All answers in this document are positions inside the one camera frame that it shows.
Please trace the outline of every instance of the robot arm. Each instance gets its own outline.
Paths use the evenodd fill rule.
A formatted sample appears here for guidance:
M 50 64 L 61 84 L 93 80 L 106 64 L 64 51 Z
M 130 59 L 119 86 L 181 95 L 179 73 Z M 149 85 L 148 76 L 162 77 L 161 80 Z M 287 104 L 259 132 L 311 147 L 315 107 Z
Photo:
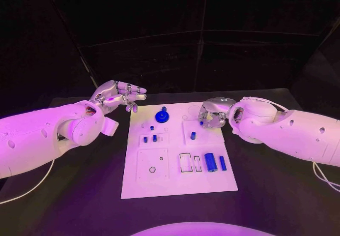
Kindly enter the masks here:
M 244 97 L 208 99 L 200 109 L 202 127 L 218 128 L 228 119 L 233 134 L 253 143 L 311 162 L 340 166 L 340 122 L 313 113 L 282 112 L 270 101 Z
M 145 91 L 107 81 L 89 101 L 0 119 L 0 178 L 34 169 L 68 149 L 87 145 L 99 133 L 112 136 L 117 123 L 104 114 L 120 104 L 136 112 L 133 101 L 145 99 Z

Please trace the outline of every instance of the robotic hand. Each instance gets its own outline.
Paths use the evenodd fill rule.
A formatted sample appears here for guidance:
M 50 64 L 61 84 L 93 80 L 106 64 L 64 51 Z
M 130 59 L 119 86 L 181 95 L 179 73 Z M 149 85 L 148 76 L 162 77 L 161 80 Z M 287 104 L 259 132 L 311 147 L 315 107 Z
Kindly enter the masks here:
M 282 153 L 316 163 L 340 166 L 340 122 L 313 113 L 287 110 L 266 99 L 223 97 L 202 102 L 198 121 L 204 128 L 220 128 L 226 119 L 233 134 L 264 143 Z
M 117 105 L 136 112 L 143 88 L 107 81 L 89 101 L 0 119 L 0 178 L 19 174 L 57 158 L 68 149 L 87 145 L 99 133 L 112 136 L 117 123 L 104 117 Z

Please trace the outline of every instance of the blue battery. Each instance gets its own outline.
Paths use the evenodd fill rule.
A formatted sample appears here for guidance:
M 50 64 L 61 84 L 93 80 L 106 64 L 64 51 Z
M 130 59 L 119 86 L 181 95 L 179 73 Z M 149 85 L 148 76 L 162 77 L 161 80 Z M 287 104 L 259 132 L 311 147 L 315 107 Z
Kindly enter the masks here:
M 194 140 L 194 139 L 195 139 L 195 132 L 191 132 L 189 139 L 191 139 L 191 140 Z
M 220 160 L 221 171 L 226 171 L 224 158 L 223 158 L 223 156 L 218 157 L 218 160 Z
M 214 157 L 211 153 L 204 154 L 205 164 L 207 164 L 207 171 L 214 172 L 217 170 L 217 165 L 214 162 Z

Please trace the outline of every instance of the small blue part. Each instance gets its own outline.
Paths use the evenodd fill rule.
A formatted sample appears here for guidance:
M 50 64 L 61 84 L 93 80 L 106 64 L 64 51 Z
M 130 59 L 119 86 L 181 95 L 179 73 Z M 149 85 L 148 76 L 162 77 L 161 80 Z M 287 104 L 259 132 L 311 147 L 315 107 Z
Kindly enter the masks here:
M 155 113 L 153 118 L 158 123 L 165 123 L 168 121 L 168 113 L 165 107 L 162 107 L 161 111 Z
M 223 158 L 223 156 L 218 157 L 218 160 L 220 160 L 221 171 L 226 171 L 224 158 Z
M 214 162 L 214 157 L 211 153 L 204 154 L 205 164 L 207 164 L 207 171 L 214 172 L 217 171 L 217 165 Z
M 189 139 L 191 139 L 191 140 L 194 140 L 194 139 L 195 139 L 195 132 L 191 132 Z

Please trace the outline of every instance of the black table surface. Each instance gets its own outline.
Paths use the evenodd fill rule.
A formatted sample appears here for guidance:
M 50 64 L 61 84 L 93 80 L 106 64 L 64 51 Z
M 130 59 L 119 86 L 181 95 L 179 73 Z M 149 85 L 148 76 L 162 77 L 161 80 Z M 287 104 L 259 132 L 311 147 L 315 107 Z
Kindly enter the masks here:
M 204 101 L 211 97 L 262 97 L 300 109 L 285 88 L 207 93 L 155 94 L 139 105 Z M 56 98 L 51 106 L 86 98 Z M 311 162 L 250 144 L 221 128 L 237 191 L 120 200 L 129 113 L 109 115 L 119 126 L 54 161 L 37 189 L 0 205 L 0 234 L 128 236 L 158 225 L 205 221 L 240 225 L 277 236 L 338 235 L 340 194 L 316 179 Z M 24 193 L 40 181 L 48 163 L 8 178 L 0 201 Z M 340 169 L 323 166 L 329 180 Z

